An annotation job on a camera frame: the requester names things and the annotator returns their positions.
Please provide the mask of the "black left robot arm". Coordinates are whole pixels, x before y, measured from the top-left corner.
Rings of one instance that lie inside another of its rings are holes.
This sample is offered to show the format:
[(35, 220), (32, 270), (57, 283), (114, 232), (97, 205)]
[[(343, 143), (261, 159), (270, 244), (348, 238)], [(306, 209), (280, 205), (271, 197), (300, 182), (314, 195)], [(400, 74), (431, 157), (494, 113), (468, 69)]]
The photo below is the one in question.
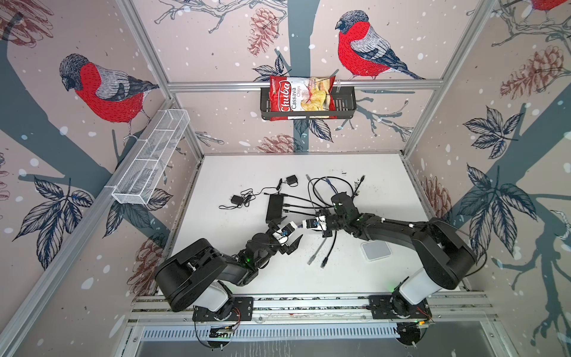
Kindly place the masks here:
[(226, 319), (236, 312), (234, 297), (226, 286), (246, 286), (257, 277), (276, 254), (292, 254), (300, 238), (288, 238), (301, 228), (282, 220), (269, 223), (265, 233), (258, 233), (237, 254), (223, 254), (201, 238), (166, 259), (155, 270), (154, 280), (173, 312), (190, 306), (206, 309), (217, 319)]

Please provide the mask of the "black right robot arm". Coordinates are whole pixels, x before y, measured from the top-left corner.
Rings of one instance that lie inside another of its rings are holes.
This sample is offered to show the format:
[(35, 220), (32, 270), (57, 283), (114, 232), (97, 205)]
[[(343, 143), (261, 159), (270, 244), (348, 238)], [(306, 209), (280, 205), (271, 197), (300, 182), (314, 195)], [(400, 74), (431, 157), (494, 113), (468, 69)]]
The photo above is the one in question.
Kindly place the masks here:
[(391, 295), (397, 315), (409, 315), (410, 309), (441, 289), (456, 289), (477, 264), (472, 248), (444, 220), (409, 223), (361, 213), (347, 193), (334, 195), (332, 206), (334, 214), (325, 219), (328, 231), (345, 231), (364, 241), (401, 245), (417, 253), (422, 268), (402, 281)]

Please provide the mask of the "black network switch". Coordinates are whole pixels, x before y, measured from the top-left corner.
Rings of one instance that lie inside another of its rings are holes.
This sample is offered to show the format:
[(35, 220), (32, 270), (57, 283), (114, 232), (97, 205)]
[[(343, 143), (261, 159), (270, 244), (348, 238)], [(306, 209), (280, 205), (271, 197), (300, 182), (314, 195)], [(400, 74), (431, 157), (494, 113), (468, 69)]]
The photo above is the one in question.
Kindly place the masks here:
[(284, 195), (274, 193), (269, 195), (269, 204), (266, 212), (266, 222), (270, 223), (280, 219), (283, 212)]

